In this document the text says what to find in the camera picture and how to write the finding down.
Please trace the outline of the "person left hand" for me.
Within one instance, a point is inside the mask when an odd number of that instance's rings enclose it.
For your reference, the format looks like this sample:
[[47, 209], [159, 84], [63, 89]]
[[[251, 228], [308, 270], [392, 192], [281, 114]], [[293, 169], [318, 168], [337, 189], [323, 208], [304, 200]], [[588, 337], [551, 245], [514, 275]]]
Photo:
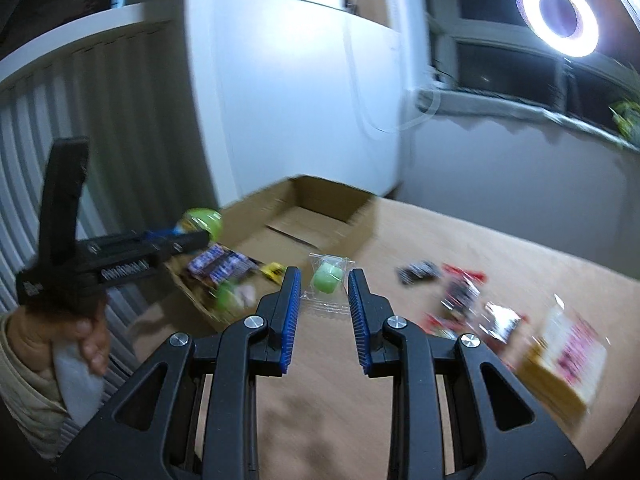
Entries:
[[105, 318], [107, 296], [93, 296], [88, 301], [89, 315], [85, 318], [53, 316], [18, 307], [6, 322], [6, 338], [17, 359], [40, 374], [52, 366], [56, 344], [74, 344], [90, 372], [103, 376], [111, 347]]

